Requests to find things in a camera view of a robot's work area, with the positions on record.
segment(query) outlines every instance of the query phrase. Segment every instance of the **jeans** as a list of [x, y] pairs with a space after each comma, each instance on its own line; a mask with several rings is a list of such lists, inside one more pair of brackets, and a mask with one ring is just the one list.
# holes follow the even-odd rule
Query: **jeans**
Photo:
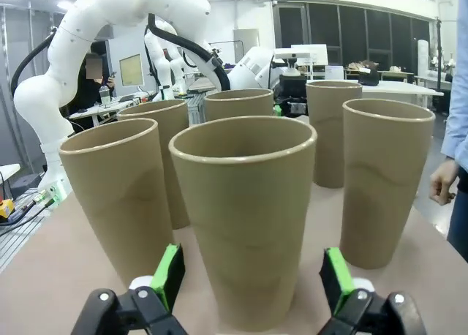
[[468, 262], [468, 194], [458, 191], [453, 205], [448, 242]]

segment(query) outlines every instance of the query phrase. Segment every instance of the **person's hand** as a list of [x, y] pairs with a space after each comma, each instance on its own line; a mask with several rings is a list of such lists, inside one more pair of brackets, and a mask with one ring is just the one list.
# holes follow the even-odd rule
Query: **person's hand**
[[450, 187], [455, 181], [460, 166], [454, 159], [447, 158], [431, 175], [431, 200], [444, 206], [455, 198], [455, 194], [450, 193]]
[[109, 80], [107, 81], [107, 87], [109, 89], [114, 89], [116, 87], [116, 79], [109, 77]]

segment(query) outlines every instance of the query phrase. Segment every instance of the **computer monitor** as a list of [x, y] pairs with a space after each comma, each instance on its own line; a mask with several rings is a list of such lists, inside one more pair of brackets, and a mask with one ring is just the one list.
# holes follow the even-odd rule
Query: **computer monitor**
[[300, 48], [310, 52], [310, 59], [298, 59], [298, 65], [312, 63], [314, 66], [328, 66], [327, 45], [291, 45], [291, 48]]
[[140, 54], [120, 60], [120, 72], [122, 86], [142, 86], [145, 84]]

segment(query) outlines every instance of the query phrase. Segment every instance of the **light blue sleeve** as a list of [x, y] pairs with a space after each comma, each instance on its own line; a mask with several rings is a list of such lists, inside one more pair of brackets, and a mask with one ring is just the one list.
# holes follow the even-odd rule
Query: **light blue sleeve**
[[457, 65], [442, 153], [468, 170], [468, 0], [459, 0]]

